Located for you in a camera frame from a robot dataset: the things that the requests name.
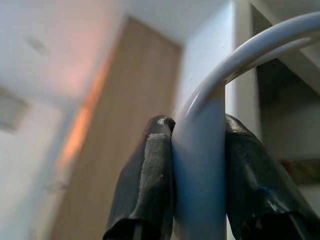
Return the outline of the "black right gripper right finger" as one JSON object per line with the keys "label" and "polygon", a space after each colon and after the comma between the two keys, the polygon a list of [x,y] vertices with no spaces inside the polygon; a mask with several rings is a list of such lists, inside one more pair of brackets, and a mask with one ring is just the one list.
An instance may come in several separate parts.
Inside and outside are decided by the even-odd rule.
{"label": "black right gripper right finger", "polygon": [[318,240],[320,218],[238,119],[225,116],[226,214],[237,240]]}

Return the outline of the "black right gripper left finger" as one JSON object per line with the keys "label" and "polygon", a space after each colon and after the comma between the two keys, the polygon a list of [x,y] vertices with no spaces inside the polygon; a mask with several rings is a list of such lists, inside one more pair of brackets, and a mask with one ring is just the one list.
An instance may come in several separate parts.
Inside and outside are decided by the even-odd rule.
{"label": "black right gripper left finger", "polygon": [[175,121],[153,117],[120,172],[105,240],[169,240],[173,231],[175,184],[171,137]]}

